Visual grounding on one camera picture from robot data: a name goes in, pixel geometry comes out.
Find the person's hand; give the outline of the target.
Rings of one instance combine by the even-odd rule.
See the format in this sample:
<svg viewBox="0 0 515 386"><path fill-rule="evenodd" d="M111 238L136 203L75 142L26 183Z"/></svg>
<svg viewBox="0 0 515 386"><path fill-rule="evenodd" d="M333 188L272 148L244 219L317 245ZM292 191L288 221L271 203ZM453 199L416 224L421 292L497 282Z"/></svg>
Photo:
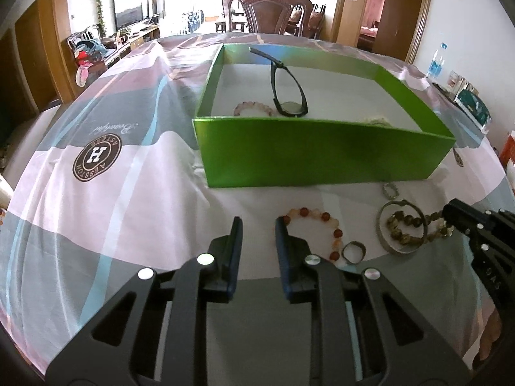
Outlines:
<svg viewBox="0 0 515 386"><path fill-rule="evenodd" d="M487 360L495 348L496 341L499 339L501 332L502 321L498 310L494 309L480 338L479 351L472 361L473 370L477 370Z"/></svg>

